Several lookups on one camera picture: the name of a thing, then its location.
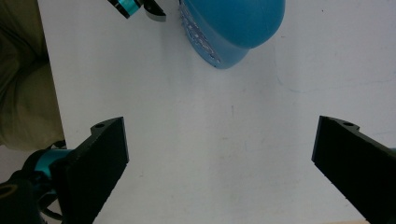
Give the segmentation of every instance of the blue plastic container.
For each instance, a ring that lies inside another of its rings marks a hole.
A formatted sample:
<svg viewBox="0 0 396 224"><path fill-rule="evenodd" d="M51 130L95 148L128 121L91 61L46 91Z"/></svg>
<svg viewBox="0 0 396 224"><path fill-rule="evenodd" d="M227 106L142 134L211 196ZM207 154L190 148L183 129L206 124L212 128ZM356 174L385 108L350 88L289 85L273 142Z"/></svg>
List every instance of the blue plastic container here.
<svg viewBox="0 0 396 224"><path fill-rule="evenodd" d="M285 0L180 0L192 46L208 63L229 68L279 28Z"/></svg>

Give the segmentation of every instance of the white table surface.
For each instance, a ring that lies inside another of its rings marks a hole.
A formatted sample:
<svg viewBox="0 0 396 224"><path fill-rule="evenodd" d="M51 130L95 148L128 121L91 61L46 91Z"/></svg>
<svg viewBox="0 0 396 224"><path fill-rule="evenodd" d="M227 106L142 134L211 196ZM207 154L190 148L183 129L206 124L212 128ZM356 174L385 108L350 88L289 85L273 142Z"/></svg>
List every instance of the white table surface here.
<svg viewBox="0 0 396 224"><path fill-rule="evenodd" d="M362 219L311 161L318 116L396 146L396 1L287 1L265 44L228 70L182 29L106 0L39 0L69 148L123 116L131 161L94 223Z"/></svg>

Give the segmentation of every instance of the bottle label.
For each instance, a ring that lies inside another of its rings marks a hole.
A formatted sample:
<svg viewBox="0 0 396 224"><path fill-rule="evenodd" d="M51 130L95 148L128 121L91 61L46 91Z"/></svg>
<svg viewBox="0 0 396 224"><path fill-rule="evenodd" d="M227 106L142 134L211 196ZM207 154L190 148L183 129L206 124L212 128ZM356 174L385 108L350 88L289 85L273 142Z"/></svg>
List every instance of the bottle label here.
<svg viewBox="0 0 396 224"><path fill-rule="evenodd" d="M190 39L191 43L200 47L205 54L207 54L206 60L209 60L213 65L220 63L219 55L210 46L209 41L206 39L201 29L198 27L194 21L192 15L190 14L184 0L180 0L180 14L183 26L186 30L187 37Z"/></svg>

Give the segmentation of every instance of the teal object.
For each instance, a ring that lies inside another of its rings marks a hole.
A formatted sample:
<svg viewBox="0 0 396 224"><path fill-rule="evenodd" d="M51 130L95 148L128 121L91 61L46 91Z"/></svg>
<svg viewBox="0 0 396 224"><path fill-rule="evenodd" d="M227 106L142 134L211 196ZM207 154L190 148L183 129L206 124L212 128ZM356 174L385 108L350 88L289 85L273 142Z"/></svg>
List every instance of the teal object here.
<svg viewBox="0 0 396 224"><path fill-rule="evenodd" d="M140 5L134 0L119 0L120 5L128 12L129 15L134 15L140 8Z"/></svg>
<svg viewBox="0 0 396 224"><path fill-rule="evenodd" d="M217 68L240 62L279 28L285 0L179 0L182 24L198 54Z"/></svg>
<svg viewBox="0 0 396 224"><path fill-rule="evenodd" d="M50 149L47 152L45 152L40 159L37 161L37 164L35 165L35 171L42 171L44 174L51 179L51 174L50 174L50 165L55 162L56 160L59 160L69 152L71 152L71 149Z"/></svg>

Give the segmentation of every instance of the beige cloth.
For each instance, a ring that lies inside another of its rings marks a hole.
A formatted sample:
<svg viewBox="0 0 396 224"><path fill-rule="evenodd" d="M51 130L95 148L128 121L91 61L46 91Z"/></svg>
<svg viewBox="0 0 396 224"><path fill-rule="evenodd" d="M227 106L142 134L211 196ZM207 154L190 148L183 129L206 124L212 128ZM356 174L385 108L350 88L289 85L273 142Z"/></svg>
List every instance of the beige cloth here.
<svg viewBox="0 0 396 224"><path fill-rule="evenodd" d="M43 149L64 140L36 0L0 0L0 145Z"/></svg>

